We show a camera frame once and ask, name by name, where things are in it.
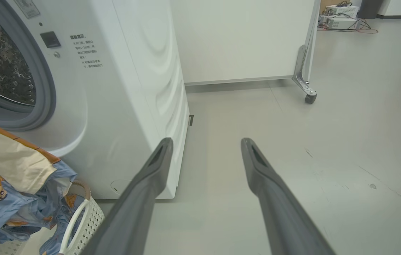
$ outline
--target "caster wheel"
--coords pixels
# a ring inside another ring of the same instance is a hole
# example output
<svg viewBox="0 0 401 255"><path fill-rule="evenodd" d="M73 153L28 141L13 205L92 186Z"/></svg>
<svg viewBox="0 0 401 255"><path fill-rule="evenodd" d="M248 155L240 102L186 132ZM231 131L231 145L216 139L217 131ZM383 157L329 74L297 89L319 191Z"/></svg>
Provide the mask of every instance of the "caster wheel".
<svg viewBox="0 0 401 255"><path fill-rule="evenodd" d="M317 95L314 95L314 96L306 95L304 102L312 104L315 102L315 99L317 99Z"/></svg>

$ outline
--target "white washing machine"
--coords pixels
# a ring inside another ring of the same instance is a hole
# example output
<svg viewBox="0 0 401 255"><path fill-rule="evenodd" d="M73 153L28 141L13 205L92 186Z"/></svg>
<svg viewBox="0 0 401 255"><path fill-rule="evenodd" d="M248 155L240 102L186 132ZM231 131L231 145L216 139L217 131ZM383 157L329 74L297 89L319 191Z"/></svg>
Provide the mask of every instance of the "white washing machine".
<svg viewBox="0 0 401 255"><path fill-rule="evenodd" d="M116 199L164 137L174 198L189 109L168 0L0 0L0 126Z"/></svg>

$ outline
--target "whiteboard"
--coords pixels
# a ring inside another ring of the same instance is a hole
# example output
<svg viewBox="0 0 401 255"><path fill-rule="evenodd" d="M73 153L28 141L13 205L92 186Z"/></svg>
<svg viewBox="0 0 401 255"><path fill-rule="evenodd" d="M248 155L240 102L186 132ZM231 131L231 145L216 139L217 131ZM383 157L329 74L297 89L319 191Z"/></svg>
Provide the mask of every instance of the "whiteboard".
<svg viewBox="0 0 401 255"><path fill-rule="evenodd" d="M318 15L316 2L171 0L184 82L292 77Z"/></svg>

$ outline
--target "white plastic basket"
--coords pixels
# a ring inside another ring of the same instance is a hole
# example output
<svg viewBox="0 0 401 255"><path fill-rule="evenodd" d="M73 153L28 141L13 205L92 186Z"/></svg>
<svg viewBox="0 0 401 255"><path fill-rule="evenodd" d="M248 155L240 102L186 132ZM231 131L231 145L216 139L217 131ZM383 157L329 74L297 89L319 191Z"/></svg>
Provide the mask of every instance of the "white plastic basket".
<svg viewBox="0 0 401 255"><path fill-rule="evenodd" d="M86 199L77 208L71 218L61 244L61 247L66 248L60 249L59 253L63 255L79 255L85 245L87 245L93 233L104 220L104 214L97 202L91 197L90 188L86 184L80 181L74 181L69 192L71 194L81 195ZM74 222L78 219L84 208L85 212L81 223L70 244L68 244L69 235L74 227ZM0 244L0 255L37 255L39 254L40 246L53 235L54 231L55 228L52 230L42 228L37 233L32 234L27 242L15 240Z"/></svg>

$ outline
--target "washing machine drum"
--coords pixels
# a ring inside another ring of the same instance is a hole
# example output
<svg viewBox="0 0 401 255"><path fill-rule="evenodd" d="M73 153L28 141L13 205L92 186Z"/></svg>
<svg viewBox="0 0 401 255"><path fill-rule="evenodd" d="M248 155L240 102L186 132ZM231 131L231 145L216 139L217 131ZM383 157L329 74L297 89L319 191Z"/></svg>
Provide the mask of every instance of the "washing machine drum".
<svg viewBox="0 0 401 255"><path fill-rule="evenodd" d="M0 1L0 126L35 129L54 108L54 84L41 50L16 13Z"/></svg>

